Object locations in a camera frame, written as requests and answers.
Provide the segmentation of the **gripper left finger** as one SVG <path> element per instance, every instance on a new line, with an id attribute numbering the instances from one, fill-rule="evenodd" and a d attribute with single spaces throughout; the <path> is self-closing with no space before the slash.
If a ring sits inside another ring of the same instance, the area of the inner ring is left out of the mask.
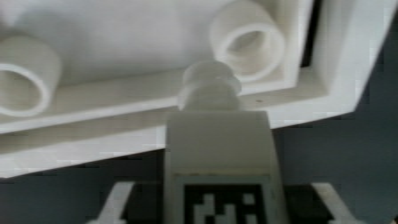
<path id="1" fill-rule="evenodd" d="M 162 186 L 117 182 L 98 216 L 87 224 L 162 224 Z"/>

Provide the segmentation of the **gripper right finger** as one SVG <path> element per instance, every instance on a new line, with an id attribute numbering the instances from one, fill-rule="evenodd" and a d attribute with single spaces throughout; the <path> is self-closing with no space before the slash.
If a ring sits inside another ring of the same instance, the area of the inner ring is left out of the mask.
<path id="1" fill-rule="evenodd" d="M 288 224 L 363 224 L 331 183 L 284 186 Z"/>

